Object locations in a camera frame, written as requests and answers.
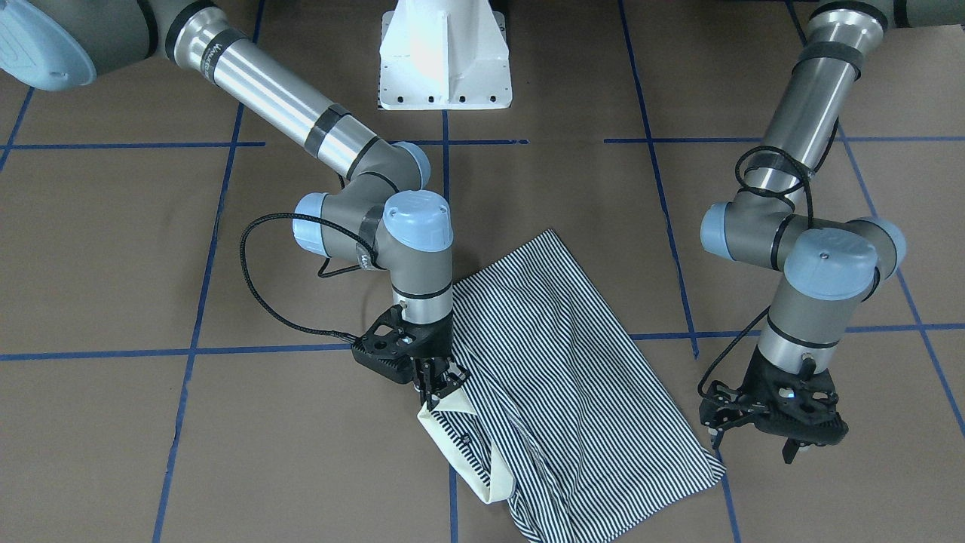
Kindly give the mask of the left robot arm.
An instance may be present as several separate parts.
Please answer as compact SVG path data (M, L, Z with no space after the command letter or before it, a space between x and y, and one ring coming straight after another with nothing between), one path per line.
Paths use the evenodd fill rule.
M888 31L963 23L961 1L821 1L761 143L735 162L734 199L704 214L703 249L782 275L738 386L703 376L700 422L718 448L752 424L784 437L783 461L847 435L829 364L854 312L907 253L885 219L817 219L811 183L838 133L847 95Z

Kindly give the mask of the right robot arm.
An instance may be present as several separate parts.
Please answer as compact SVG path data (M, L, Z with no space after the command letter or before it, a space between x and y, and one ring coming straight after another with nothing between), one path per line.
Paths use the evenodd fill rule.
M385 269L393 305L351 343L363 367L419 391L434 410L468 371L454 360L454 231L427 189L417 145L389 143L262 51L213 1L4 1L2 68L45 91L93 83L152 57L200 73L345 181L301 199L293 237L348 271Z

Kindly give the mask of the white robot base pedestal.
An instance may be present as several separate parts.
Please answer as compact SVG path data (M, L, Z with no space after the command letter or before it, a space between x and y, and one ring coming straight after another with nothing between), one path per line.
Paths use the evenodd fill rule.
M493 110L513 103L503 1L399 1L381 17L385 110Z

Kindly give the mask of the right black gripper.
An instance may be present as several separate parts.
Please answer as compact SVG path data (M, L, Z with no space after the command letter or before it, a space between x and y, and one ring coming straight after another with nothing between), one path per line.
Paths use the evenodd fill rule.
M407 322L399 305L391 306L351 345L359 364L397 384L419 382L427 410L438 404L437 389L452 393L471 377L468 368L452 359L454 313L431 324Z

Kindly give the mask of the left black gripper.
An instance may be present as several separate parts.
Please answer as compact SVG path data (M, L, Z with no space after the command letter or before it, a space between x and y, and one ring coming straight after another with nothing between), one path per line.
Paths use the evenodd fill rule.
M786 437L781 454L791 465L801 446L835 446L847 435L837 409L838 395L829 370L814 371L807 362L801 374L776 367L761 354L752 355L741 386L711 382L703 393L700 422L711 446L721 446L726 430L752 423L759 431Z

